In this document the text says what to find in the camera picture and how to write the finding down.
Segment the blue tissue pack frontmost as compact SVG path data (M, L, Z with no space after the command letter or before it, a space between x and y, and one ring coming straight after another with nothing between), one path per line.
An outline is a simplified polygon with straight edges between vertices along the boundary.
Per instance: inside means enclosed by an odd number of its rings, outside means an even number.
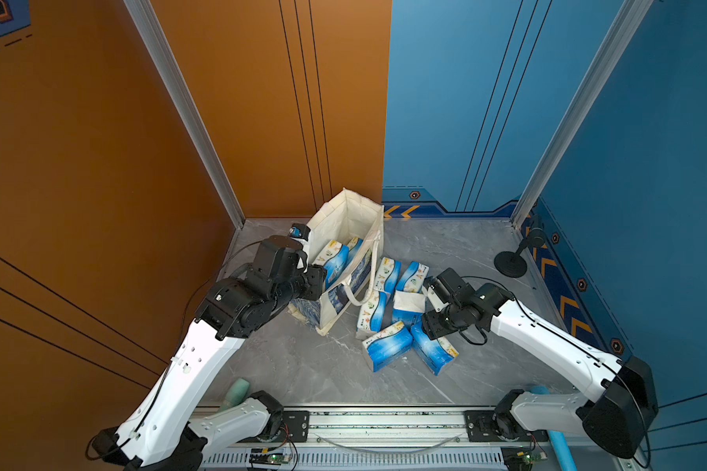
M317 255L313 265L325 269L324 288L328 290L340 277L348 264L350 249L339 241L329 241Z

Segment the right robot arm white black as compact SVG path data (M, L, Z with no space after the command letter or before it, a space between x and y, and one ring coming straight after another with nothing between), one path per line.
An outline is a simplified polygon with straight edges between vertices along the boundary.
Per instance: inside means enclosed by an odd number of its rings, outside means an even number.
M599 351L528 310L502 287L474 288L449 273L428 281L432 310L422 316L430 339L475 327L521 347L573 386L569 394L520 389L494 409L495 434L516 441L535 431L587 436L618 458L633 458L647 439L659 407L649 365L636 356L622 360Z

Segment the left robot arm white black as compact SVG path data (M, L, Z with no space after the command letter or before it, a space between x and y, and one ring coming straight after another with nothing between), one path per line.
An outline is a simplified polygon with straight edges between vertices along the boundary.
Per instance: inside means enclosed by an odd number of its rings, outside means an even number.
M259 241L253 262L213 285L151 392L124 423L90 440L86 459L125 470L196 470L228 445L277 438L284 407L268 392L196 422L190 417L252 333L291 301L322 294L326 271L310 264L309 238L310 229L295 224L288 235Z

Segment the blue tissue pack column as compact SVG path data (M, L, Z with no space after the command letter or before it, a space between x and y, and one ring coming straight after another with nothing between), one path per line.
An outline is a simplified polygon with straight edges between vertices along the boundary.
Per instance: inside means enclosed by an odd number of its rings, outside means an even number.
M347 262L350 263L359 252L359 249L363 245L363 240L360 237L353 237L347 243L347 248L349 249Z

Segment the cream canvas bag blue print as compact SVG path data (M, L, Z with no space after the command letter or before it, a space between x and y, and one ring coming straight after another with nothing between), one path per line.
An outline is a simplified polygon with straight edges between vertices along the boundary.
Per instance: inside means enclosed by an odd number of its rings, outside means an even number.
M292 230L308 254L310 266L323 268L323 290L311 300L290 303L291 314L325 336L351 305L361 306L374 292L375 272L384 249L384 207L341 190L304 226Z

